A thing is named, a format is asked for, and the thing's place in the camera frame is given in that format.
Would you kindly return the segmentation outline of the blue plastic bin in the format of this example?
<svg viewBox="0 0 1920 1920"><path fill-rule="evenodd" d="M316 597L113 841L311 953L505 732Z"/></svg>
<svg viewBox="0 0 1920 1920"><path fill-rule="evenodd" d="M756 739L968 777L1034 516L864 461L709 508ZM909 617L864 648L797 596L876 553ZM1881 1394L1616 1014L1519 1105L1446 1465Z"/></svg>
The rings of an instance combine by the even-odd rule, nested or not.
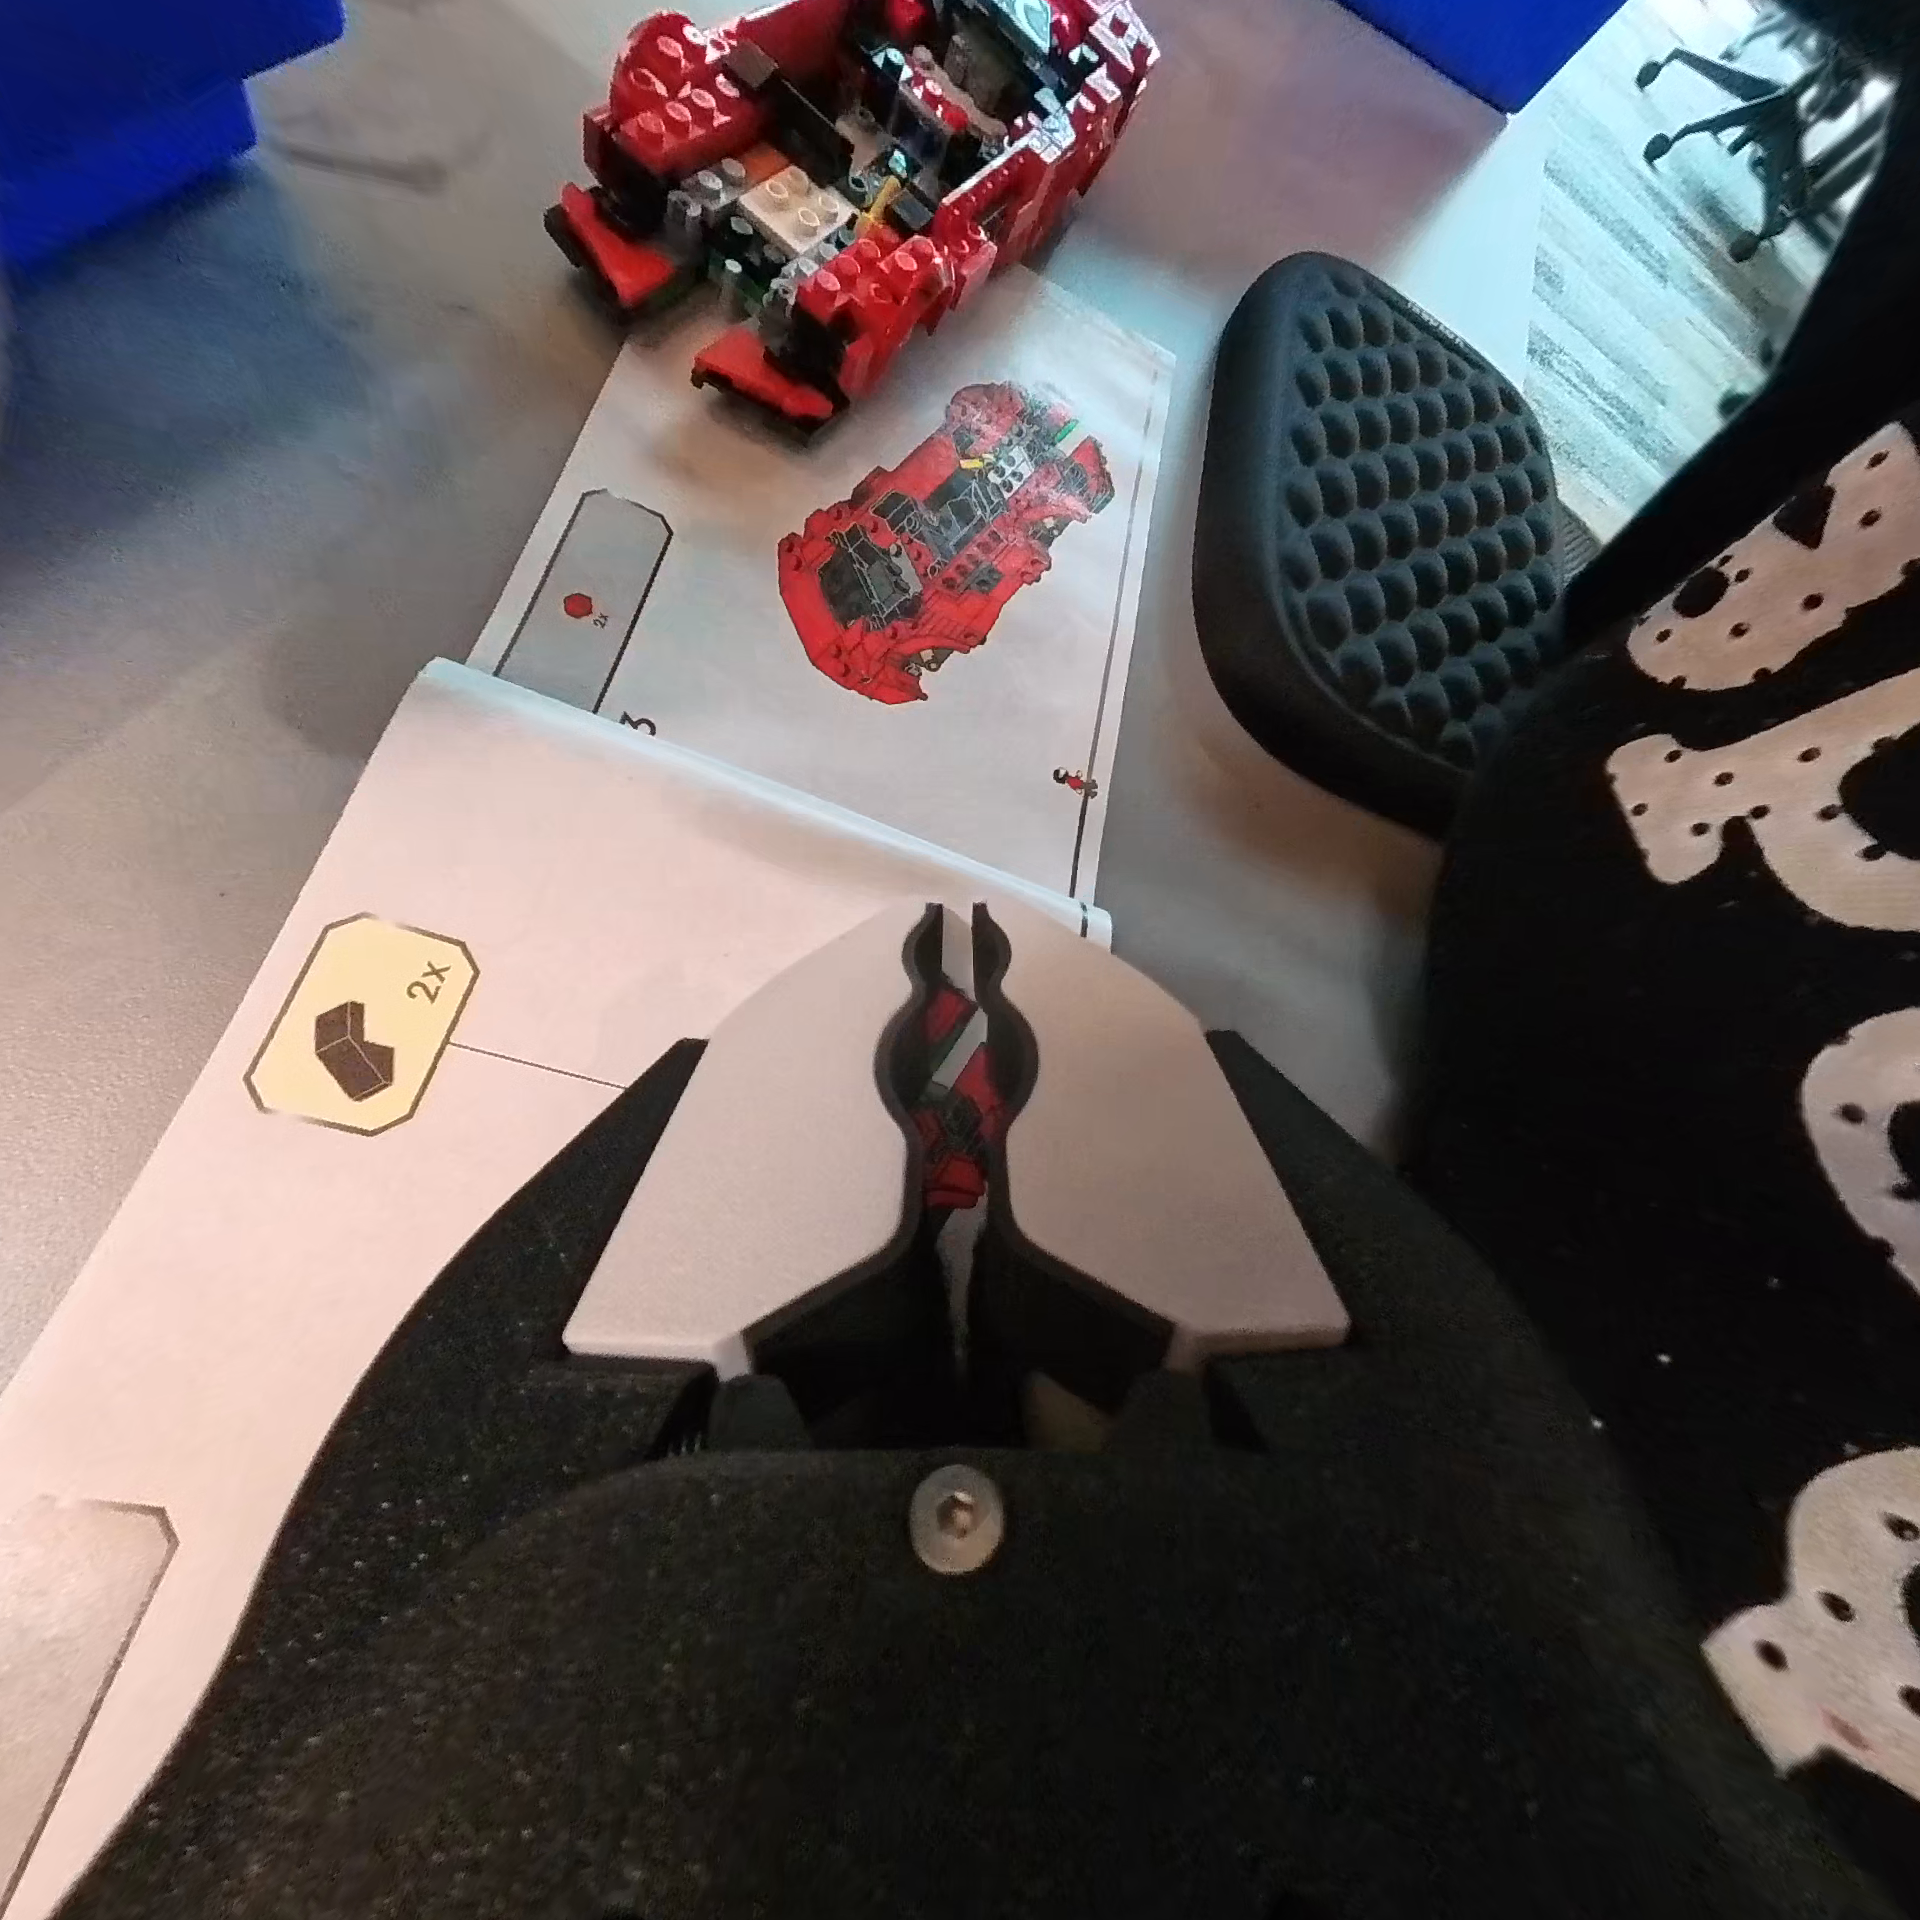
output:
<svg viewBox="0 0 1920 1920"><path fill-rule="evenodd" d="M7 0L5 269L25 271L246 156L252 80L341 34L341 0Z"/></svg>
<svg viewBox="0 0 1920 1920"><path fill-rule="evenodd" d="M1513 116L1620 12L1620 0L1346 0L1346 9Z"/></svg>

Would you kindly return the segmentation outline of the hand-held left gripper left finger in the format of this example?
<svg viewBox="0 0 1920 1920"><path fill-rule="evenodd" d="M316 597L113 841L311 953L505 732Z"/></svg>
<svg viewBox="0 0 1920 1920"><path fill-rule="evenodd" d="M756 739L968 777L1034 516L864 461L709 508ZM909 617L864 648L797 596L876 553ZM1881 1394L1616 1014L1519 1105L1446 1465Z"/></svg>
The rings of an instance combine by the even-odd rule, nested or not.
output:
<svg viewBox="0 0 1920 1920"><path fill-rule="evenodd" d="M909 1117L940 934L940 901L888 901L714 1029L563 1325L570 1364L767 1375L820 1443L955 1425Z"/></svg>

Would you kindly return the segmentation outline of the black dimpled wrist rest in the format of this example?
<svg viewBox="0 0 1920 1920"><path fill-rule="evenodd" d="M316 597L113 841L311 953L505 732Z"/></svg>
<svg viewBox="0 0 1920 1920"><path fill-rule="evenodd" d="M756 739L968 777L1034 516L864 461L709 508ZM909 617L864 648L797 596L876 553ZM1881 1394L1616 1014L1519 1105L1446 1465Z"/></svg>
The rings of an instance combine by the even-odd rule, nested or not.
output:
<svg viewBox="0 0 1920 1920"><path fill-rule="evenodd" d="M1193 626L1235 729L1440 841L1570 656L1568 529L1519 383L1320 250L1235 300L1208 374Z"/></svg>

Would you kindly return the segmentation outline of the white instruction booklet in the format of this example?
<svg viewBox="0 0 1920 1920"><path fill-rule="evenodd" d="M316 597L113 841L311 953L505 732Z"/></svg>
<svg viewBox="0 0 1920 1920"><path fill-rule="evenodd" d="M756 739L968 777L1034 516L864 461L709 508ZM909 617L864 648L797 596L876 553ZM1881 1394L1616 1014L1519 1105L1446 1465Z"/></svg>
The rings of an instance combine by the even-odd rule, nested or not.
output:
<svg viewBox="0 0 1920 1920"><path fill-rule="evenodd" d="M892 900L1093 907L1176 351L1014 271L812 449L631 338L467 667L425 667L196 1085L5 1390L5 1914L204 1692L349 1390L660 1048ZM991 532L1109 482L918 700L828 677L782 542L964 453Z"/></svg>

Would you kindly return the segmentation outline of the red toy brick car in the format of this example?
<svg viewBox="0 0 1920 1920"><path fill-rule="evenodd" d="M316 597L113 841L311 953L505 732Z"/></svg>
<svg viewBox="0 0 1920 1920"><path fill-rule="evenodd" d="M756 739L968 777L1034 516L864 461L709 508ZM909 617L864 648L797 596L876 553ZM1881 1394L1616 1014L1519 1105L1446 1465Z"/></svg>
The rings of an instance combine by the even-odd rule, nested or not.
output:
<svg viewBox="0 0 1920 1920"><path fill-rule="evenodd" d="M543 233L620 321L725 287L694 383L815 435L1044 244L1157 66L1122 0L789 0L643 17Z"/></svg>

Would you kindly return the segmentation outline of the person's black printed top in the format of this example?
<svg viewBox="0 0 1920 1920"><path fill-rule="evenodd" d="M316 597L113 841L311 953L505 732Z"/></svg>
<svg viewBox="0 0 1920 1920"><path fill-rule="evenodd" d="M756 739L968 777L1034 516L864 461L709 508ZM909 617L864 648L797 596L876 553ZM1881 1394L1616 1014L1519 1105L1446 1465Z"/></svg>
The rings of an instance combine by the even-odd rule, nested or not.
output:
<svg viewBox="0 0 1920 1920"><path fill-rule="evenodd" d="M1920 134L1568 588L1428 915L1408 1171L1637 1486L1762 1776L1916 1914Z"/></svg>

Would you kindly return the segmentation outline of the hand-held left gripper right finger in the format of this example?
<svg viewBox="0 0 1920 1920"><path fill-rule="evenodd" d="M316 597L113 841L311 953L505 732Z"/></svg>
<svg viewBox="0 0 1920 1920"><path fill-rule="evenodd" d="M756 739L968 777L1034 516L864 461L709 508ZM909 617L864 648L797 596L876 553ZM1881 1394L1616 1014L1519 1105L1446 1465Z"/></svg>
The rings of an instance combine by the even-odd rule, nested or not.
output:
<svg viewBox="0 0 1920 1920"><path fill-rule="evenodd" d="M968 1262L968 1431L1025 1443L1025 1383L1114 1416L1139 1380L1352 1333L1208 1030L1060 921L974 907L1002 1131Z"/></svg>

